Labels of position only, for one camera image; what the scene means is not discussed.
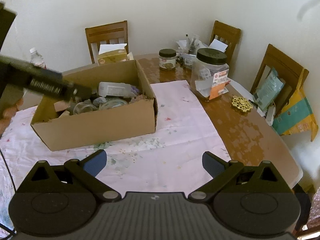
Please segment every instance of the human hand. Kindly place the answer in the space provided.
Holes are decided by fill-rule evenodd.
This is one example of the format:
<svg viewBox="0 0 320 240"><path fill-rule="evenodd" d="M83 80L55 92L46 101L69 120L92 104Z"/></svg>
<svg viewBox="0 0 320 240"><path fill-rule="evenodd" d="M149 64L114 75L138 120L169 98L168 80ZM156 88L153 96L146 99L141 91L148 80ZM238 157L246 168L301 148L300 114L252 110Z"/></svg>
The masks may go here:
<svg viewBox="0 0 320 240"><path fill-rule="evenodd" d="M5 109L2 114L2 119L0 119L0 136L4 133L4 130L9 126L11 118L16 115L18 111L18 106L23 104L23 99L21 98L15 105Z"/></svg>

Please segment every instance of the black cable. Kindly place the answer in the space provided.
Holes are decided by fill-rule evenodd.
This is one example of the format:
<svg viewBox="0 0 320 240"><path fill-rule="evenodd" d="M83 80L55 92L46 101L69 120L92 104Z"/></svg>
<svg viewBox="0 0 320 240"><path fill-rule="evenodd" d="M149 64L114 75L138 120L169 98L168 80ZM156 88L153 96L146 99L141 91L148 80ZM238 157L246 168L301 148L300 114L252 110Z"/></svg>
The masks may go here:
<svg viewBox="0 0 320 240"><path fill-rule="evenodd" d="M8 165L7 165L7 161L5 160L4 155L3 155L2 151L1 151L1 149L0 149L0 154L1 154L2 158L3 158L3 160L4 160L5 166L7 167L7 170L8 170L8 173L9 173L9 176L10 176L10 179L11 179L11 182L12 182L12 185L13 185L14 192L16 193L16 192L17 192L17 190L16 190L16 185L15 185L14 182L13 182L13 178L12 178L11 172L10 172L10 170L9 170L9 167L8 167Z"/></svg>
<svg viewBox="0 0 320 240"><path fill-rule="evenodd" d="M10 179L11 179L11 182L12 182L12 185L13 185L14 192L16 193L16 192L17 192L17 190L16 190L16 185L15 185L14 182L13 182L13 178L12 178L11 172L10 172L10 170L9 170L7 161L5 160L4 155L3 155L2 151L1 151L1 149L0 149L0 154L1 154L2 158L3 158L3 160L4 160L5 166L7 167L7 170L8 170L8 173L9 173L9 176L10 176ZM0 228L2 228L3 230L5 230L5 231L7 231L7 232L9 233L8 236L6 236L5 238L1 238L0 240L7 240L7 239L9 239L11 236L14 236L14 235L15 235L15 232L14 232L15 230L14 230L14 229L13 229L13 230L10 230L9 228L7 228L5 225L3 225L3 224L1 224L1 223L0 223Z"/></svg>

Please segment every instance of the plastic water bottle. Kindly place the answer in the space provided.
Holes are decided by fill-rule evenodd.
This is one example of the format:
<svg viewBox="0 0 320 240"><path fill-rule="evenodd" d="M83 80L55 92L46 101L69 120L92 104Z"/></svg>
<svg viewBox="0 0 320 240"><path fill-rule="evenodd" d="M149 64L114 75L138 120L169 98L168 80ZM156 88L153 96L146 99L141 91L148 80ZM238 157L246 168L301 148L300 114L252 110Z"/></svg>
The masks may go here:
<svg viewBox="0 0 320 240"><path fill-rule="evenodd" d="M37 67L40 68L44 68L46 69L46 65L43 61L43 57L41 56L41 54L38 53L38 51L36 50L36 48L32 48L30 50L31 53L31 63Z"/></svg>

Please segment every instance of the gold ornament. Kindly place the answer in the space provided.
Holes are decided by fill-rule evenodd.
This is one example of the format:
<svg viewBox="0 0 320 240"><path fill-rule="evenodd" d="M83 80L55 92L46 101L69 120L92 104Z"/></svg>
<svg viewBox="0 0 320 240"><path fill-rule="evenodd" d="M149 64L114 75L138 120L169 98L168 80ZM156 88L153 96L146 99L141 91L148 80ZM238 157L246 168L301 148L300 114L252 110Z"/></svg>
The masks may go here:
<svg viewBox="0 0 320 240"><path fill-rule="evenodd" d="M253 108L253 106L250 104L250 102L246 98L236 97L236 96L233 96L232 105L244 113L246 113L247 111L250 111Z"/></svg>

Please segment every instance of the white tablecloth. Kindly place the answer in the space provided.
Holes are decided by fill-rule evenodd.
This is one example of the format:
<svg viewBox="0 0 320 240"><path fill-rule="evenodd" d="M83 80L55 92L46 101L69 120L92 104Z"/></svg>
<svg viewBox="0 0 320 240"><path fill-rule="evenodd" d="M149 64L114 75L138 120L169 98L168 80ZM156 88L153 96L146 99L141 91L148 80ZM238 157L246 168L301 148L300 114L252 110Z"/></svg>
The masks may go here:
<svg viewBox="0 0 320 240"><path fill-rule="evenodd" d="M18 112L0 140L16 187L38 160L60 165L71 158L81 160L98 149L106 150L108 162L97 178L122 196L126 191L188 195L208 182L211 177L202 167L202 154L210 151L230 160L215 127L187 81L151 86L159 108L156 132L115 142L51 152L30 126L36 107ZM14 191L3 160L0 185L0 222L12 228L7 210Z"/></svg>

